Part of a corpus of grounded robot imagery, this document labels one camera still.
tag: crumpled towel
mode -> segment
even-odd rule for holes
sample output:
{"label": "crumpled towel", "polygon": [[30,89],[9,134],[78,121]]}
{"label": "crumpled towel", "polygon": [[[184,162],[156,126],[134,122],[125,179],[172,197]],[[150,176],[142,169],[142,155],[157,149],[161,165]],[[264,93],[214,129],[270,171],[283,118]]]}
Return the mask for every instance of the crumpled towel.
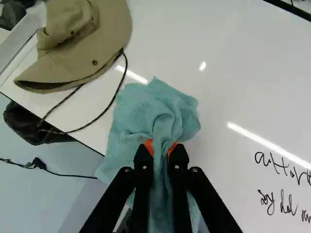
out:
{"label": "crumpled towel", "polygon": [[[154,186],[150,193],[150,233],[172,233],[172,196],[167,174],[166,154],[171,145],[191,139],[200,130],[196,111],[198,101],[157,78],[148,85],[131,83],[117,96],[107,152],[95,176],[106,184],[123,166],[134,168],[133,159],[140,144],[152,139]],[[132,207],[134,195],[129,198]],[[193,232],[198,231],[200,212],[188,194]]]}

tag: black cord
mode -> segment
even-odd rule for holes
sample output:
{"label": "black cord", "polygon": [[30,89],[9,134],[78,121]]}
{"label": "black cord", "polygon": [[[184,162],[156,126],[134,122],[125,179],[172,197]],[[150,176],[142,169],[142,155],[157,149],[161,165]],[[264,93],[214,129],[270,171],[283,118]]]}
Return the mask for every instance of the black cord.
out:
{"label": "black cord", "polygon": [[55,176],[65,176],[65,177],[79,177],[79,178],[88,178],[88,179],[95,179],[95,180],[97,180],[98,178],[96,178],[96,177],[93,177],[93,176],[79,176],[79,175],[62,175],[62,174],[57,174],[57,173],[54,173],[54,172],[52,172],[52,171],[49,171],[49,170],[45,170],[45,171],[47,171],[48,173],[50,173],[50,174],[53,174],[53,175],[55,175]]}
{"label": "black cord", "polygon": [[62,175],[62,174],[54,173],[54,172],[52,172],[52,171],[49,171],[49,170],[47,169],[46,164],[45,164],[41,159],[39,159],[39,158],[37,158],[37,157],[33,160],[32,163],[27,163],[26,165],[14,163],[14,162],[12,162],[10,159],[1,159],[1,158],[0,158],[0,161],[3,161],[3,162],[5,162],[5,163],[7,163],[7,164],[16,165],[16,166],[19,166],[19,167],[25,168],[25,169],[35,169],[35,168],[38,167],[39,169],[44,170],[44,171],[46,171],[46,172],[48,172],[48,173],[50,173],[50,174],[56,175],[56,176],[78,177],[78,178],[87,178],[87,179],[94,179],[94,180],[97,180],[97,179],[98,179],[98,178],[93,177],[93,176]]}
{"label": "black cord", "polygon": [[[125,58],[125,69],[124,69],[124,73],[123,73],[123,76],[121,78],[121,81],[118,85],[118,88],[114,94],[114,96],[112,97],[110,103],[108,104],[108,106],[105,108],[105,110],[100,113],[95,119],[93,119],[91,122],[85,124],[84,126],[81,126],[80,128],[78,129],[75,129],[75,130],[71,130],[71,131],[67,131],[67,132],[57,132],[57,131],[52,131],[52,130],[45,130],[45,129],[40,129],[38,130],[38,132],[48,132],[48,133],[54,133],[54,134],[68,134],[68,133],[74,133],[74,132],[77,132],[77,131],[80,131],[82,129],[85,129],[86,127],[90,126],[91,124],[93,124],[95,121],[97,121],[99,118],[101,118],[108,110],[109,108],[111,107],[111,105],[113,104],[114,100],[116,99],[116,96],[123,84],[123,81],[125,79],[125,76],[126,76],[126,72],[127,72],[127,67],[128,67],[128,60],[127,60],[127,57],[126,55],[124,54],[124,51],[123,49],[120,50],[120,53],[124,56]],[[60,101],[57,105],[55,105],[52,109],[50,109],[46,114],[45,116],[41,119],[41,121],[39,122],[39,124],[37,125],[37,127],[41,126],[43,121],[50,115],[50,113],[55,110],[57,107],[59,107],[61,104],[63,104],[66,100],[68,100],[74,93],[76,93],[83,85],[77,87],[73,92],[71,92],[67,97],[65,97],[62,101]]]}

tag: white surface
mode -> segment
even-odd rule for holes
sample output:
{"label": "white surface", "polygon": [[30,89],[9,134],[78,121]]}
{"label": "white surface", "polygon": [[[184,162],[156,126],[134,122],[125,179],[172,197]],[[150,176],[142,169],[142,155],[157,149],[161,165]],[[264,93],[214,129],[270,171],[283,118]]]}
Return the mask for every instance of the white surface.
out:
{"label": "white surface", "polygon": [[[291,0],[283,0],[284,2],[291,4]],[[311,13],[311,1],[310,0],[293,0],[295,7],[298,7],[306,12]]]}
{"label": "white surface", "polygon": [[[309,232],[311,224],[301,220],[303,209],[311,213],[307,179],[298,186],[289,168],[288,176],[280,168],[277,174],[272,164],[256,164],[254,155],[272,152],[279,164],[283,156],[298,174],[311,162],[311,23],[261,0],[131,0],[129,7],[128,74],[148,81],[156,75],[199,100],[202,129],[185,143],[190,163],[204,170],[243,232]],[[70,91],[39,95],[13,84],[36,56],[33,48],[0,91],[42,117]],[[124,61],[117,65],[85,85],[48,122],[67,131],[97,116],[120,81]],[[128,75],[126,81],[134,79]],[[105,154],[111,122],[110,110],[72,136]],[[274,193],[272,216],[258,189]],[[299,204],[295,216],[280,212],[281,189],[285,207],[289,194],[293,208]]]}

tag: black marker writing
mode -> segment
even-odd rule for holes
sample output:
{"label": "black marker writing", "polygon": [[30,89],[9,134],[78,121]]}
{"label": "black marker writing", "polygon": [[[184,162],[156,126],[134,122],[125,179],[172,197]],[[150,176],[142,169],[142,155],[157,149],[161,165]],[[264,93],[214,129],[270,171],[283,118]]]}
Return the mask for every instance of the black marker writing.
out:
{"label": "black marker writing", "polygon": [[285,208],[284,208],[284,190],[281,189],[281,203],[280,203],[281,213],[285,213],[285,214],[291,213],[292,216],[295,216],[295,215],[296,215],[296,212],[297,212],[298,205],[296,206],[295,211],[293,211],[293,207],[292,207],[292,195],[291,195],[291,194],[288,196],[288,203],[289,203],[289,204],[286,206],[286,209],[285,209]]}
{"label": "black marker writing", "polygon": [[[278,171],[277,167],[280,167],[280,168],[283,169],[284,174],[285,174],[286,176],[288,176],[288,175],[287,175],[287,170],[286,170],[286,169],[290,166],[290,164],[288,163],[288,165],[285,165],[285,164],[284,164],[284,159],[283,159],[283,157],[282,157],[282,164],[280,165],[280,164],[278,164],[278,163],[275,162],[275,160],[274,160],[274,158],[273,158],[273,156],[272,156],[272,153],[270,153],[270,159],[268,159],[268,161],[266,162],[266,160],[265,160],[265,154],[262,153],[262,152],[256,152],[256,153],[255,153],[255,162],[256,162],[257,164],[260,164],[260,163],[262,162],[262,164],[263,164],[265,167],[269,166],[269,165],[272,163],[272,164],[273,164],[273,167],[274,167],[274,169],[275,169],[275,171],[276,171],[276,173],[277,173],[278,175],[280,174],[280,172]],[[300,185],[301,178],[303,177],[303,175],[306,175],[307,182],[308,182],[308,184],[311,186],[311,170],[310,170],[310,169],[307,169],[307,172],[301,172],[300,175],[297,174],[297,171],[296,171],[295,166],[293,166],[293,169],[294,169],[294,170],[292,170],[292,169],[290,170],[290,176],[291,176],[292,178],[296,177],[298,185]]]}
{"label": "black marker writing", "polygon": [[301,220],[302,222],[306,221],[308,223],[311,223],[311,216],[309,216],[307,213],[306,213],[306,210],[302,210],[302,213],[301,213]]}
{"label": "black marker writing", "polygon": [[255,161],[256,161],[256,163],[257,163],[257,164],[260,164],[261,160],[262,160],[264,166],[268,166],[268,165],[271,163],[271,160],[270,160],[270,159],[268,160],[267,163],[265,162],[265,160],[264,160],[264,153],[262,153],[262,152],[257,152],[257,153],[255,154]]}
{"label": "black marker writing", "polygon": [[267,209],[267,214],[269,216],[273,215],[274,213],[274,210],[275,210],[275,200],[274,200],[274,197],[273,197],[273,193],[271,193],[271,197],[269,197],[269,195],[264,195],[260,189],[258,189],[258,192],[262,195],[262,198],[260,199],[260,202],[262,205],[268,205],[269,204],[269,201],[271,202],[270,205],[268,206],[268,209]]}

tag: gray floor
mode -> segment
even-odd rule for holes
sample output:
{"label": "gray floor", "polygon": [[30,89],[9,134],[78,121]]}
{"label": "gray floor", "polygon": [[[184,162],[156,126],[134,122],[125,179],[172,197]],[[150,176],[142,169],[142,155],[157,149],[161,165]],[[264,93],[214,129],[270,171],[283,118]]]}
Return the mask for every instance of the gray floor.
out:
{"label": "gray floor", "polygon": [[[1,114],[8,103],[9,100],[0,94]],[[102,159],[78,142],[31,146],[17,136],[2,117],[0,157],[21,164],[40,157],[54,172],[79,175],[92,175]],[[87,182],[0,162],[0,231],[59,232]]]}

